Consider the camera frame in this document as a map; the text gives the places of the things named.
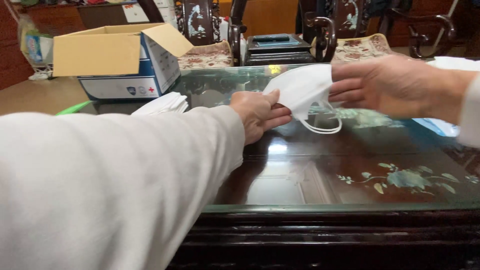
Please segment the white face mask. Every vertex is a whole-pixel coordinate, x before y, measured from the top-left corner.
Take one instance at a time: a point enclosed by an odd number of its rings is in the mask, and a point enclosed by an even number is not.
[[[332,83],[332,65],[309,65],[289,70],[273,78],[265,87],[263,94],[280,89],[278,103],[289,108],[293,117],[300,120],[312,132],[333,134],[342,128],[340,119],[338,119],[338,127],[332,129],[313,127],[305,121],[308,120],[308,111],[314,102],[333,110],[332,105],[328,103],[328,93]]]

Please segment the white sleeve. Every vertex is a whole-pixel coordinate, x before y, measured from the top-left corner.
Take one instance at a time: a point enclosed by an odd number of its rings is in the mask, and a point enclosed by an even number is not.
[[[0,117],[0,269],[164,269],[244,141],[228,106]]]
[[[466,146],[480,147],[480,74],[465,91],[457,139]]]

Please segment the mask box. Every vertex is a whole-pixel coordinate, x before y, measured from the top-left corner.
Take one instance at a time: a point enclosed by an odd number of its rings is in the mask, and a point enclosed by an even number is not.
[[[157,98],[193,45],[171,24],[117,25],[54,37],[53,76],[77,76],[91,100]]]

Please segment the dark wooden table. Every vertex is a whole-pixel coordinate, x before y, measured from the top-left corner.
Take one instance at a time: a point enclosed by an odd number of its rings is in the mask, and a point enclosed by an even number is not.
[[[253,36],[248,37],[244,66],[315,63],[315,58],[310,54],[311,45],[295,34],[290,36],[299,43],[263,47],[253,42]]]
[[[182,71],[173,91],[214,107],[298,66]],[[336,134],[293,120],[245,147],[169,268],[479,269],[479,152],[369,110],[314,106],[308,123],[333,128],[333,117]]]

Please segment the chair cushion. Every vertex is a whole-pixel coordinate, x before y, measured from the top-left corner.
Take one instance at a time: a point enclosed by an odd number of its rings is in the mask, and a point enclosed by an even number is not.
[[[230,45],[227,41],[195,46],[178,58],[180,69],[231,67],[233,65]]]
[[[315,55],[316,39],[312,42],[312,55]],[[338,39],[335,54],[331,63],[352,62],[388,54],[398,54],[390,49],[387,39],[382,34],[368,37]]]

